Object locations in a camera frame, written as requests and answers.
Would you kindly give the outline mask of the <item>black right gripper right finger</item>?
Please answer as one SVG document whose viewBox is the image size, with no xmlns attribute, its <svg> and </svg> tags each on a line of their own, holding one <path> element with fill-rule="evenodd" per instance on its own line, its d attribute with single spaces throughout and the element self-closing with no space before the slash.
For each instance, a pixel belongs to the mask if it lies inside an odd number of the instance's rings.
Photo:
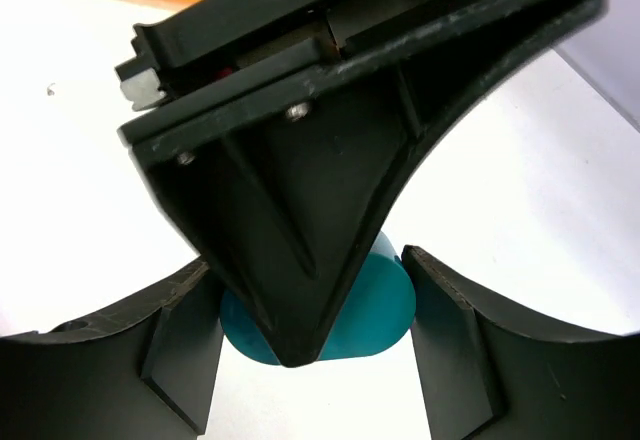
<svg viewBox="0 0 640 440">
<path fill-rule="evenodd" d="M 417 246 L 411 337 L 434 439 L 636 439 L 639 336 L 544 315 Z"/>
</svg>

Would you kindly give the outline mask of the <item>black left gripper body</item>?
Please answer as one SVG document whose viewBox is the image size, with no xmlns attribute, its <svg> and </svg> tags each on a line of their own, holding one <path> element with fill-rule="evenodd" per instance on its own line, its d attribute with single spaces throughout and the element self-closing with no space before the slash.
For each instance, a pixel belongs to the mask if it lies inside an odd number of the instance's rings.
<svg viewBox="0 0 640 440">
<path fill-rule="evenodd" d="M 115 71 L 135 110 L 210 110 L 483 0 L 200 0 L 133 28 Z"/>
</svg>

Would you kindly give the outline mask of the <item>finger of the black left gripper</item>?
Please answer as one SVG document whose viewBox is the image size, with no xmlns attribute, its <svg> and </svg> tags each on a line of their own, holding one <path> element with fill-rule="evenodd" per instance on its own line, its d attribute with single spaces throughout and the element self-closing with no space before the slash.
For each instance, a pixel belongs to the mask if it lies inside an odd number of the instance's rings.
<svg viewBox="0 0 640 440">
<path fill-rule="evenodd" d="M 399 194 L 450 130 L 607 0 L 483 0 L 210 110 L 120 133 L 160 209 L 280 363 L 319 358 Z"/>
</svg>

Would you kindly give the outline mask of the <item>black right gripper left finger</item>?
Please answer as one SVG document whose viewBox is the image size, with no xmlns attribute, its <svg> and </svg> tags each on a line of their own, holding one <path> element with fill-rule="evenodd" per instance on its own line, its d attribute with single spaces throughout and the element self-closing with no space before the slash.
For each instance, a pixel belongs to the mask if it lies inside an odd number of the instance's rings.
<svg viewBox="0 0 640 440">
<path fill-rule="evenodd" d="M 223 340 L 222 291 L 196 259 L 50 332 L 2 338 L 2 438 L 204 435 Z"/>
</svg>

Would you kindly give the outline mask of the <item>cyan rounded lego piece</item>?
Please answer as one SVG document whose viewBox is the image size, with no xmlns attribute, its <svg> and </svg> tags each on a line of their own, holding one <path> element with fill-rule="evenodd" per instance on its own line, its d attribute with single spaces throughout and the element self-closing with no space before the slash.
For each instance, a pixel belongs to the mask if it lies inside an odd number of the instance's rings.
<svg viewBox="0 0 640 440">
<path fill-rule="evenodd" d="M 399 255 L 379 233 L 321 350 L 321 361 L 377 355 L 395 345 L 410 329 L 416 292 Z M 220 304 L 220 323 L 229 343 L 245 357 L 278 365 L 249 312 L 231 291 Z"/>
</svg>

